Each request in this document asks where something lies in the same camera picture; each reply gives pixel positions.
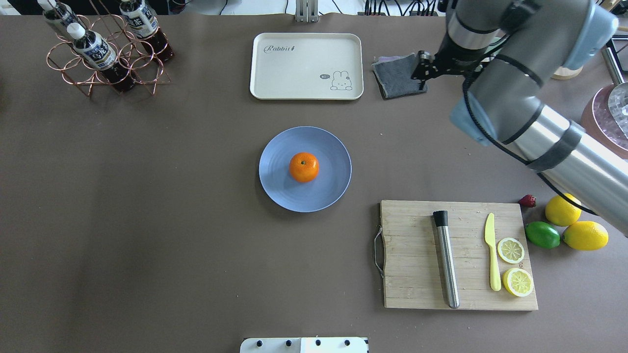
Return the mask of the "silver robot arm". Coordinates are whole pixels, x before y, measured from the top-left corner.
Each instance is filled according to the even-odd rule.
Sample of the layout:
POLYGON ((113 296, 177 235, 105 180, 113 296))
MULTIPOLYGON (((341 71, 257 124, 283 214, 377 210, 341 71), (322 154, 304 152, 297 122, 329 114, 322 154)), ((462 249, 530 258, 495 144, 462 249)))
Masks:
POLYGON ((473 70, 496 33, 507 34, 451 120, 482 144, 499 141, 625 234, 626 161, 538 98, 559 67, 582 67, 618 23, 593 0, 459 0, 437 62, 442 71, 473 70))

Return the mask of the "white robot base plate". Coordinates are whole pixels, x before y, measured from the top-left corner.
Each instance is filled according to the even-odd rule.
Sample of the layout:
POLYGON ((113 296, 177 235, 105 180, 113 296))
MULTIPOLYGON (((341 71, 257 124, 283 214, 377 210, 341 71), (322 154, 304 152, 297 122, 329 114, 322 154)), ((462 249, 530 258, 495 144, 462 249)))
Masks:
POLYGON ((271 337, 244 339, 240 353, 368 353, 363 337, 271 337))

